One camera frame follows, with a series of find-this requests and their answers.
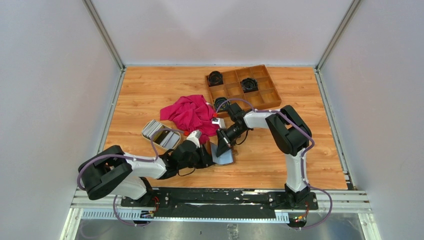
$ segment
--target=wooden tabletop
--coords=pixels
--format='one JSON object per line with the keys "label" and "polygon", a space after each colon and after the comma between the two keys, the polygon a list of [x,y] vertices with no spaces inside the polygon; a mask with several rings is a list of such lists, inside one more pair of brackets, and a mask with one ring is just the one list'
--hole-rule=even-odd
{"label": "wooden tabletop", "polygon": [[[128,67],[106,138],[105,148],[120,145],[125,152],[154,156],[150,142],[141,136],[147,122],[160,119],[160,109],[181,96],[202,94],[209,101],[205,75],[238,67]],[[307,153],[310,184],[323,189],[346,189],[339,156],[327,120],[320,91],[311,67],[268,67],[281,97],[281,107],[292,105],[312,131],[315,147]],[[170,121],[163,124],[175,128]],[[227,117],[226,125],[232,124]],[[250,131],[235,149],[235,163],[197,169],[188,176],[149,179],[154,187],[282,189],[287,169],[284,154],[268,129]],[[183,175],[191,169],[183,169]]]}

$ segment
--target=pink towel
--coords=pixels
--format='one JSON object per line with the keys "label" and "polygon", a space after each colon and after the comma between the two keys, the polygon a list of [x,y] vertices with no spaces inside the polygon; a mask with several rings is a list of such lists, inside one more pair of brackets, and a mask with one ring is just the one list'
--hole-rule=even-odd
{"label": "pink towel", "polygon": [[183,131],[200,130],[200,144],[217,134],[218,125],[212,124],[214,109],[206,103],[203,95],[180,97],[174,104],[160,110],[160,120],[170,120]]}

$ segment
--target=white wall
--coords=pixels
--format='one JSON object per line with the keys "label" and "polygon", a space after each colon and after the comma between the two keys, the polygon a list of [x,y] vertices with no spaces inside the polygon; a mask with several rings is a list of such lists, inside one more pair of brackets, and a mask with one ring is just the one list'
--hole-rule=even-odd
{"label": "white wall", "polygon": [[424,234],[423,1],[364,0],[323,81],[382,239]]}
{"label": "white wall", "polygon": [[317,64],[352,0],[93,0],[125,64]]}
{"label": "white wall", "polygon": [[0,239],[58,239],[119,71],[81,0],[0,1]]}

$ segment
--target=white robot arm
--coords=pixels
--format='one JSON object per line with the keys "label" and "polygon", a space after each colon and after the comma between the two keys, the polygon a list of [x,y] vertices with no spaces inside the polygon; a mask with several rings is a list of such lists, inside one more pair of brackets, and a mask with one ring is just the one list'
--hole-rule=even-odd
{"label": "white robot arm", "polygon": [[[230,147],[236,144],[236,139],[241,134],[255,128],[269,129],[278,148],[285,155],[287,166],[287,180],[285,190],[292,205],[296,205],[310,192],[306,177],[306,155],[302,156],[304,150],[309,146],[309,140],[293,126],[289,125],[279,114],[270,110],[244,111],[237,103],[227,107],[227,112],[234,122],[229,128],[221,128],[217,131],[218,146],[216,155],[219,157]],[[303,130],[310,137],[311,130],[300,118],[298,113],[290,105],[287,105],[279,112],[288,117],[295,125]]]}
{"label": "white robot arm", "polygon": [[123,152],[114,145],[81,164],[81,179],[88,198],[97,200],[108,194],[126,196],[137,200],[147,192],[153,179],[168,179],[179,174],[180,169],[202,169],[214,164],[212,156],[200,145],[199,130],[191,132],[185,141],[156,157],[137,156]]}

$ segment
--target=purple cable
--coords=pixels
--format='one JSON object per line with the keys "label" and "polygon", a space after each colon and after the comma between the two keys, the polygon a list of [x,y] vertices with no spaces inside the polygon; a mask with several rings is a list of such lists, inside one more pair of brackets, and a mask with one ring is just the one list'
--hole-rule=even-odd
{"label": "purple cable", "polygon": [[143,226],[146,226],[150,223],[149,222],[149,223],[143,223],[143,224],[136,224],[136,223],[131,224],[129,222],[122,220],[122,218],[119,217],[118,212],[117,212],[117,207],[116,207],[117,198],[118,198],[118,195],[116,195],[115,198],[113,199],[113,214],[115,214],[116,219],[118,219],[121,223],[128,225],[128,226],[131,226],[131,227],[143,227]]}
{"label": "purple cable", "polygon": [[253,105],[252,105],[250,102],[248,102],[248,101],[246,101],[246,100],[244,100],[244,99],[241,99],[241,98],[230,98],[230,99],[227,99],[227,100],[223,101],[223,102],[222,102],[222,103],[218,106],[218,108],[216,109],[216,112],[215,112],[215,113],[218,113],[218,111],[219,111],[219,109],[221,109],[222,105],[224,105],[226,102],[229,102],[229,101],[242,101],[242,102],[244,102],[244,103],[247,103],[247,104],[249,105],[249,107],[250,107],[252,110],[255,110],[255,108],[253,107]]}
{"label": "purple cable", "polygon": [[[93,163],[102,160],[102,159],[107,159],[107,158],[120,158],[120,159],[127,159],[127,160],[133,160],[134,157],[132,156],[125,156],[125,155],[119,155],[119,154],[106,154],[106,155],[101,155],[98,156],[96,158],[93,158],[91,161],[87,162],[87,164],[85,164],[82,168],[81,171],[79,171],[78,176],[76,177],[76,184],[78,185],[78,187],[82,190],[86,190],[85,187],[83,187],[83,185],[81,184],[81,177],[83,176],[83,173],[85,172],[85,170],[91,166]],[[143,159],[143,158],[135,158],[136,161],[141,161],[141,162],[146,162],[146,163],[152,163],[155,160],[154,159]]]}
{"label": "purple cable", "polygon": [[172,131],[172,132],[178,132],[178,133],[182,133],[182,134],[184,133],[183,131],[181,131],[181,130],[179,130],[179,129],[172,129],[172,128],[167,128],[167,127],[165,127],[165,128],[160,128],[159,130],[155,131],[155,132],[153,133],[153,135],[150,137],[150,144],[151,144],[151,147],[153,148],[154,154],[156,154],[156,158],[154,159],[154,161],[158,160],[158,158],[159,158],[159,153],[158,153],[158,150],[156,150],[155,145],[153,144],[153,139],[155,139],[156,135],[157,135],[159,132],[162,132],[162,131]]}
{"label": "purple cable", "polygon": [[316,227],[316,226],[318,226],[318,225],[320,225],[320,224],[322,224],[323,222],[325,222],[329,217],[330,217],[330,214],[331,214],[331,212],[332,212],[332,210],[333,210],[333,199],[332,199],[332,197],[331,197],[331,195],[327,192],[327,191],[325,191],[324,189],[321,189],[321,188],[318,188],[318,187],[314,187],[314,186],[311,186],[310,184],[309,184],[309,182],[306,182],[304,179],[305,179],[305,169],[304,169],[304,156],[305,156],[305,154],[306,154],[306,152],[307,151],[309,151],[312,147],[314,147],[315,146],[315,141],[312,139],[312,137],[311,136],[309,136],[305,131],[303,131],[299,126],[297,126],[294,122],[292,122],[286,115],[284,115],[282,112],[280,112],[280,111],[278,111],[278,110],[255,110],[255,112],[256,113],[276,113],[276,114],[279,114],[284,120],[286,120],[290,125],[292,125],[296,130],[298,130],[302,135],[304,135],[309,141],[310,141],[310,146],[309,147],[307,147],[301,154],[300,154],[300,171],[301,171],[301,175],[302,175],[302,179],[303,179],[303,182],[309,187],[309,188],[311,188],[311,189],[314,189],[314,190],[318,190],[318,191],[321,191],[321,192],[323,192],[324,194],[326,194],[327,196],[328,196],[328,199],[329,199],[329,201],[330,201],[330,207],[329,207],[329,209],[328,209],[328,213],[327,213],[327,215],[325,215],[325,217],[323,218],[323,219],[321,219],[321,221],[319,221],[319,222],[317,222],[317,223],[314,223],[314,224],[312,224],[312,225],[310,225],[310,226],[305,226],[305,227],[293,227],[294,229],[297,229],[297,230],[301,230],[301,229],[311,229],[311,228],[314,228],[314,227]]}
{"label": "purple cable", "polygon": [[[151,143],[151,147],[154,150],[154,153],[156,154],[156,158],[155,159],[144,159],[144,158],[138,158],[138,157],[136,157],[135,160],[136,161],[140,161],[140,162],[145,162],[145,163],[153,163],[153,162],[155,162],[159,158],[159,153],[156,150],[155,145],[153,144],[153,139],[156,137],[156,134],[158,134],[159,132],[167,131],[167,130],[173,131],[173,132],[183,133],[183,131],[181,131],[181,130],[171,129],[171,128],[161,128],[161,129],[155,131],[154,134],[153,134],[153,137],[150,139],[150,143]],[[132,157],[132,156],[125,156],[125,155],[118,155],[118,154],[106,154],[106,155],[101,155],[101,156],[98,156],[96,158],[93,158],[91,161],[89,161],[86,165],[84,165],[81,168],[81,171],[79,171],[79,173],[78,173],[78,177],[76,177],[76,184],[78,185],[78,187],[80,189],[86,190],[86,188],[83,187],[83,185],[81,184],[81,177],[83,176],[83,173],[86,171],[86,169],[90,165],[92,165],[93,163],[95,163],[95,162],[97,162],[99,160],[102,160],[102,159],[107,159],[107,158],[121,158],[121,159],[127,159],[127,160],[133,160],[134,159],[134,157]]]}

